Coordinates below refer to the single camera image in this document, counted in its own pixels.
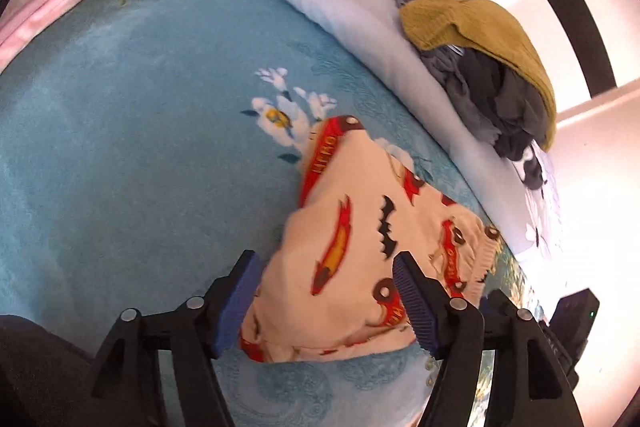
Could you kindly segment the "white black wardrobe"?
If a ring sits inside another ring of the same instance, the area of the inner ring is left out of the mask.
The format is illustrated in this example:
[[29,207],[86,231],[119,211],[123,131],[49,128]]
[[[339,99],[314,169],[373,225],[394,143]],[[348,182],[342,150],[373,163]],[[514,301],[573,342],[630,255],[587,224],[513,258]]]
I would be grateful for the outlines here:
[[528,32],[559,112],[559,217],[521,264],[544,311],[599,299],[575,398],[587,425],[612,426],[639,408],[639,0],[492,1]]

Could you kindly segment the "cream car print pajama pants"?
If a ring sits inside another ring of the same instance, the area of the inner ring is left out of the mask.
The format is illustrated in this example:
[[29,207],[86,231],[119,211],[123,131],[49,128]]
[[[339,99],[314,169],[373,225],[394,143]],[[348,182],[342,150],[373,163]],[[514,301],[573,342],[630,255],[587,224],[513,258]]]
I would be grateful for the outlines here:
[[414,335],[392,279],[407,251],[446,293],[478,303],[499,231],[418,178],[354,116],[311,131],[298,207],[240,332],[260,363],[338,361]]

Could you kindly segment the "pink folded garment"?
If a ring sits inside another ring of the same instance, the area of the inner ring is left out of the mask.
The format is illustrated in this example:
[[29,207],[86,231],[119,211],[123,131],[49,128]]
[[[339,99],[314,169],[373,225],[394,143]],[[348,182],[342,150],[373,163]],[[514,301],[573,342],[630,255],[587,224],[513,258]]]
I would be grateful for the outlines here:
[[32,0],[1,27],[1,70],[20,54],[41,31],[82,0]]

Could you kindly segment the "blue floral bed sheet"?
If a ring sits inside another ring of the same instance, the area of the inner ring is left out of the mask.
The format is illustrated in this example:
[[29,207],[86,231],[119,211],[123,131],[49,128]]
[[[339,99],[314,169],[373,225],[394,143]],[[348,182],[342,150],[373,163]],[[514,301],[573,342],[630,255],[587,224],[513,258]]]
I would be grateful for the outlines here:
[[480,203],[404,104],[284,0],[82,0],[1,76],[1,421],[69,426],[123,309],[276,250],[319,117]]

